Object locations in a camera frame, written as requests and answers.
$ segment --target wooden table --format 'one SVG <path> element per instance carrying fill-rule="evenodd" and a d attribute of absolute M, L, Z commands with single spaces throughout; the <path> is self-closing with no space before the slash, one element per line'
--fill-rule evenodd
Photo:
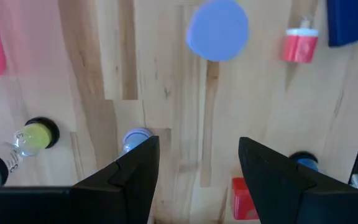
<path fill-rule="evenodd" d="M 110 163 L 136 127 L 160 136 L 160 223 L 232 220 L 227 188 L 241 174 L 241 136 L 285 155 L 310 151 L 323 172 L 346 182 L 358 150 L 358 43 L 328 48 L 325 2 L 238 0 L 250 39 L 221 63 L 185 44 L 201 3 L 0 0 L 8 61 L 0 141 L 34 116 L 62 132 L 8 184 L 74 184 Z M 283 35 L 307 13 L 320 31 L 316 54 L 312 64 L 290 65 L 279 59 Z"/>

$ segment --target wooden surface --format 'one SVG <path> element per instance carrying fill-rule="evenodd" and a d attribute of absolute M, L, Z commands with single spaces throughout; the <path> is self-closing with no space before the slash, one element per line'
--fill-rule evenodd
<path fill-rule="evenodd" d="M 126 131 L 160 136 L 157 223 L 237 223 L 227 204 L 241 174 L 238 140 L 310 151 L 347 182 L 358 150 L 358 43 L 327 46 L 325 1 L 238 0 L 250 39 L 234 60 L 194 55 L 185 33 L 201 0 L 0 0 L 7 57 L 0 141 L 34 116 L 61 140 L 10 185 L 70 185 L 110 163 Z M 310 65 L 279 60 L 285 29 L 314 15 Z"/>

